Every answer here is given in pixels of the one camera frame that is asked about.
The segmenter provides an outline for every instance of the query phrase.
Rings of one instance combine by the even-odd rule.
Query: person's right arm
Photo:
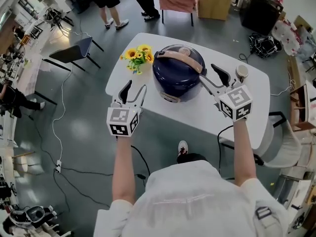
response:
[[[257,177],[248,129],[243,118],[234,122],[234,140],[235,184],[241,186],[246,180]]]
[[[2,100],[6,91],[6,83],[3,85],[2,91],[0,93],[0,99]]]

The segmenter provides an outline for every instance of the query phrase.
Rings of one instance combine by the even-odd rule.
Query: gray floor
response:
[[[79,19],[81,19],[82,30],[90,33],[105,52],[92,47],[91,56],[102,68],[99,70],[90,61],[82,60],[79,64],[87,69],[87,73],[74,67],[73,74],[64,85],[64,102],[67,111],[64,118],[55,124],[55,131],[63,142],[62,163],[64,167],[81,171],[112,173],[116,141],[109,135],[106,127],[106,113],[111,98],[106,95],[105,87],[119,55],[137,33],[147,32],[189,41],[235,58],[238,58],[241,52],[249,53],[248,36],[252,31],[241,26],[238,13],[234,10],[226,22],[198,19],[194,15],[194,27],[191,26],[189,14],[173,11],[165,13],[164,25],[161,21],[145,23],[136,0],[121,0],[118,10],[122,19],[130,19],[129,25],[120,31],[116,31],[114,26],[106,31],[95,6],[90,7],[79,16],[70,14],[76,22],[73,30],[80,32]],[[62,39],[53,41],[54,43],[47,45],[42,52],[48,54],[67,45]],[[71,35],[70,43],[77,39],[78,37]],[[249,58],[250,65],[268,74],[272,93],[279,93],[288,87],[286,63],[284,53],[266,60],[260,59],[256,55]],[[55,162],[60,156],[60,144],[53,135],[51,124],[53,119],[58,118],[63,112],[60,87],[67,74],[67,71],[56,67],[53,67],[51,72],[40,71],[36,90],[57,101],[58,106],[47,104],[42,112],[36,113],[23,110],[34,117],[43,136],[43,148],[53,155]],[[271,97],[270,110],[283,111],[288,117],[289,93]],[[133,144],[143,153],[153,172],[175,163],[180,140],[188,142],[190,152],[203,154],[214,166],[218,166],[219,151],[215,136],[150,112],[143,113],[133,138]],[[21,206],[51,204],[58,212],[67,211],[64,195],[53,180],[54,166],[48,155],[41,151],[40,138],[34,124],[26,116],[23,116],[17,123],[16,141],[22,148],[33,149],[37,152],[31,160],[41,164],[44,170],[44,173],[38,176],[22,175],[17,178]],[[281,134],[277,130],[267,153],[268,157],[276,154],[280,142]],[[135,173],[147,176],[146,167],[140,156],[136,151],[133,153]],[[30,171],[32,170],[36,171],[37,168],[30,167]],[[258,177],[269,191],[273,190],[271,183],[276,181],[278,172],[278,170],[258,167]],[[111,177],[79,174],[70,170],[63,170],[62,173],[82,193],[92,196],[97,201],[111,203]],[[225,150],[222,173],[224,177],[233,175],[232,150]],[[106,209],[106,206],[96,204],[81,196],[62,176],[56,176],[56,180],[67,194],[71,209],[70,213],[65,212],[58,219],[62,228],[74,231],[78,237],[92,236],[97,210]],[[142,181],[136,179],[136,186],[139,197],[144,192]]]

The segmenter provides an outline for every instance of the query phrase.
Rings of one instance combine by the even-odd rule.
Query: round lid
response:
[[[164,92],[173,96],[181,96],[199,83],[200,73],[206,74],[202,56],[185,45],[170,45],[156,52],[153,71]]]

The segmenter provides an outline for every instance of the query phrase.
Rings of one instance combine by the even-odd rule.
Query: black and white sneaker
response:
[[[188,143],[184,140],[180,141],[178,145],[178,156],[187,155],[189,152]]]
[[[109,19],[109,20],[108,20],[108,23],[105,25],[105,28],[106,28],[106,29],[109,29],[109,28],[111,27],[111,25],[112,25],[113,22],[114,22],[114,19],[113,19],[113,18]]]
[[[119,30],[119,29],[123,28],[124,26],[126,26],[128,24],[128,22],[129,22],[129,20],[125,19],[125,20],[121,21],[119,25],[115,25],[115,28],[117,30]]]
[[[146,22],[148,22],[148,21],[152,21],[152,20],[156,20],[156,19],[159,19],[160,18],[160,15],[158,14],[158,15],[156,15],[156,16],[146,16],[145,18],[144,18],[144,20],[146,21]]]

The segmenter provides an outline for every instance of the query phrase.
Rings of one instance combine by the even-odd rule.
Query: white chair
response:
[[[282,112],[271,112],[269,113],[269,116],[281,116],[282,119],[275,124],[272,124],[270,119],[268,119],[262,143],[259,149],[254,152],[255,162],[260,166],[266,166],[269,168],[292,167],[296,165],[301,156],[302,145],[298,138],[295,136],[290,123],[285,118]],[[265,154],[272,142],[274,128],[279,125],[281,125],[283,133],[281,148],[277,155],[271,161],[265,162],[262,160],[261,157]]]

